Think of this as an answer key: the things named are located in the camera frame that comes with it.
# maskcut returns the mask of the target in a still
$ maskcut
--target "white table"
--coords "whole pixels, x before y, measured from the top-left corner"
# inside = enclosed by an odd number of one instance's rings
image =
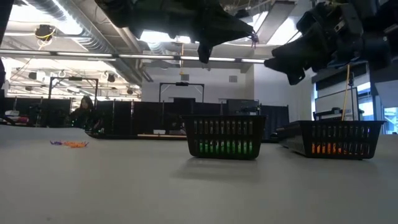
[[[186,142],[101,141],[79,129],[0,126],[1,224],[397,223],[398,136],[374,159],[192,159]],[[89,141],[88,148],[50,140]]]

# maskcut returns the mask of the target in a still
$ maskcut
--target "person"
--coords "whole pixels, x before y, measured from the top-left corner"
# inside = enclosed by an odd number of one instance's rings
[[[71,125],[74,128],[85,128],[87,121],[91,119],[94,110],[93,101],[89,96],[84,96],[81,99],[80,107],[72,112],[69,116]]]

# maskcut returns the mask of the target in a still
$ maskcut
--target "green objects in basket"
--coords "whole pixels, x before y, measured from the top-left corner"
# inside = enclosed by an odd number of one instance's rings
[[[212,153],[212,154],[219,154],[219,153],[228,153],[228,154],[253,154],[253,144],[250,141],[243,142],[243,147],[241,141],[237,142],[238,145],[235,145],[233,141],[221,141],[221,144],[217,141],[207,141],[199,143],[199,151],[201,153]]]

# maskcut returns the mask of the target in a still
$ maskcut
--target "colorful objects on table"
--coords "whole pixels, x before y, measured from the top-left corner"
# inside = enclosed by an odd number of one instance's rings
[[[69,146],[71,148],[82,148],[88,145],[88,142],[73,142],[73,141],[50,141],[51,145],[54,146]]]

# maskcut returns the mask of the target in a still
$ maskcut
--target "black plastic basket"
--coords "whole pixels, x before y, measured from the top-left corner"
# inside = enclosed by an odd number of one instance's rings
[[[281,145],[311,158],[371,159],[383,121],[296,121],[277,130]]]
[[[183,116],[192,156],[255,159],[260,152],[265,116]]]

